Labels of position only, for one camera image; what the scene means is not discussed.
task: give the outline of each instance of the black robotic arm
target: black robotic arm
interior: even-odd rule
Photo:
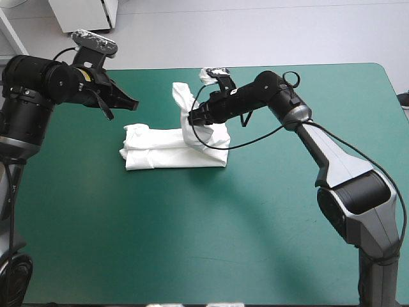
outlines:
[[[224,123],[268,106],[286,130],[297,133],[319,166],[315,185],[321,211],[348,244],[359,248],[360,305],[395,307],[403,238],[396,227],[394,185],[371,163],[347,154],[312,121],[311,109],[293,89],[298,74],[294,86],[285,75],[264,71],[252,83],[235,88],[233,81],[226,81],[230,76],[225,68],[207,73],[220,90],[189,113],[190,124]]]
[[[33,263],[19,252],[26,243],[13,229],[13,206],[27,159],[41,147],[54,107],[62,102],[99,107],[108,119],[112,109],[135,110],[103,69],[117,45],[78,30],[72,34],[77,54],[71,65],[33,56],[15,56],[3,71],[0,111],[0,306],[22,305]]]

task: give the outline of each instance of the black cable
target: black cable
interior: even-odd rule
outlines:
[[[6,293],[4,295],[5,306],[8,306],[8,294],[10,290],[10,278],[12,275],[12,260],[13,260],[13,246],[14,246],[14,191],[13,191],[13,180],[12,174],[10,172],[10,165],[7,163],[3,163],[4,170],[7,176],[8,182],[8,190],[9,190],[9,200],[10,200],[10,237],[8,241],[8,261],[7,261],[7,268],[6,268]]]
[[[195,105],[195,103],[197,102],[197,99],[199,98],[200,93],[203,91],[203,89],[204,89],[205,87],[206,87],[206,85],[202,86],[202,87],[200,88],[200,90],[197,92],[197,95],[196,95],[196,97],[195,97],[195,99],[194,99],[194,101],[193,101],[193,104],[192,104],[192,108],[190,109],[190,115],[191,115],[191,116],[193,115],[192,111],[193,111],[194,105]],[[276,132],[278,132],[279,130],[281,130],[282,128],[284,128],[284,126],[281,125],[280,127],[278,127],[278,128],[276,128],[276,129],[274,129],[273,131],[269,132],[268,134],[265,134],[264,136],[261,136],[260,138],[253,139],[252,141],[249,141],[249,142],[246,142],[246,143],[243,143],[243,144],[240,144],[240,145],[236,145],[236,146],[232,146],[232,147],[226,147],[226,148],[221,148],[221,147],[214,147],[214,146],[207,145],[207,144],[197,135],[196,129],[194,128],[194,125],[193,125],[193,117],[191,118],[191,122],[192,122],[192,130],[193,130],[193,133],[194,133],[195,137],[197,138],[197,140],[198,140],[200,143],[202,143],[205,147],[211,148],[211,149],[217,149],[217,150],[232,150],[232,149],[244,147],[244,146],[253,144],[253,143],[255,143],[255,142],[258,142],[258,141],[260,141],[260,140],[262,140],[262,139],[265,139],[265,138],[267,138],[267,137],[269,137],[269,136],[272,136],[273,134],[275,134]]]
[[[64,50],[60,51],[59,53],[57,53],[56,56],[54,56],[54,58],[52,60],[55,61],[60,55],[62,55],[63,53],[65,53],[67,51],[70,51],[70,50],[75,50],[75,47],[67,48],[67,49],[64,49]]]

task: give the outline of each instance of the gray floor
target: gray floor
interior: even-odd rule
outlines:
[[[72,46],[48,1],[4,12],[31,55]],[[120,50],[106,67],[376,62],[400,93],[409,88],[408,16],[409,1],[120,0],[107,35]]]

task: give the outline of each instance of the white cabinet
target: white cabinet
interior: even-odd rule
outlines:
[[[118,0],[49,0],[63,32],[115,28]]]

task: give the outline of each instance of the folded white cloth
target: folded white cloth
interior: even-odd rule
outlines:
[[[214,150],[201,144],[187,121],[194,97],[185,83],[173,84],[173,97],[181,108],[181,129],[156,130],[137,123],[127,125],[120,150],[127,170],[152,168],[197,168],[226,166],[228,150]],[[224,124],[195,127],[207,144],[227,148],[230,136]]]

